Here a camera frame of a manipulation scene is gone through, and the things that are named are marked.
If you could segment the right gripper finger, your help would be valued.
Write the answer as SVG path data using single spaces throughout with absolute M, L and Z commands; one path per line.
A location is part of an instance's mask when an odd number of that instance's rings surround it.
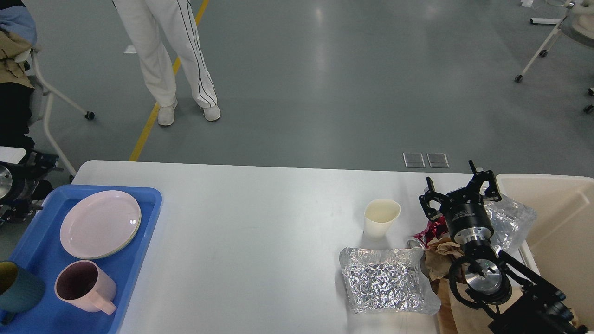
M 466 186 L 466 191 L 471 197 L 470 202 L 501 201 L 496 176 L 492 170 L 477 168 L 473 160 L 468 160 L 468 163 L 473 173 Z
M 449 197 L 435 190 L 431 177 L 426 177 L 425 180 L 427 183 L 427 188 L 425 189 L 424 194 L 419 196 L 420 205 L 422 211 L 429 221 L 437 221 L 443 216 L 443 214 L 441 213 L 440 209 L 433 208 L 431 203 L 435 202 L 441 205 L 443 203 L 447 203 L 449 201 Z

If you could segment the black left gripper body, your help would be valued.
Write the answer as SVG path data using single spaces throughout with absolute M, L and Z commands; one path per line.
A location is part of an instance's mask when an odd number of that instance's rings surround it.
M 5 218 L 5 196 L 32 198 L 35 185 L 32 179 L 26 178 L 25 167 L 2 162 L 0 171 L 1 218 Z

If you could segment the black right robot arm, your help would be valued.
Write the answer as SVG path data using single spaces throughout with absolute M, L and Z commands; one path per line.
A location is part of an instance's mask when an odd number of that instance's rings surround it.
M 482 309 L 491 318 L 495 334 L 586 334 L 585 325 L 574 326 L 566 295 L 528 266 L 503 250 L 492 247 L 495 230 L 484 204 L 503 199 L 496 176 L 469 161 L 472 178 L 467 186 L 447 194 L 427 188 L 419 196 L 425 216 L 443 218 L 462 256 L 448 269 L 448 285 L 458 302 Z

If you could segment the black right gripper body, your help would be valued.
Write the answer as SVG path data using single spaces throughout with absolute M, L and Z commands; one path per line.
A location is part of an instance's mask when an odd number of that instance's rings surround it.
M 448 232 L 455 243 L 489 240 L 494 234 L 484 208 L 483 195 L 475 192 L 450 192 L 443 203 Z

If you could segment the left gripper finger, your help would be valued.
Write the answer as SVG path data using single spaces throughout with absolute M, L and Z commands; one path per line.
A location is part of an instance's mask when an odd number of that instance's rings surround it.
M 45 154 L 36 150 L 27 150 L 26 154 L 26 178 L 42 179 L 51 171 L 57 168 L 59 156 L 57 154 Z
M 42 203 L 46 197 L 17 198 L 5 196 L 5 221 L 23 221 L 30 214 L 43 209 Z

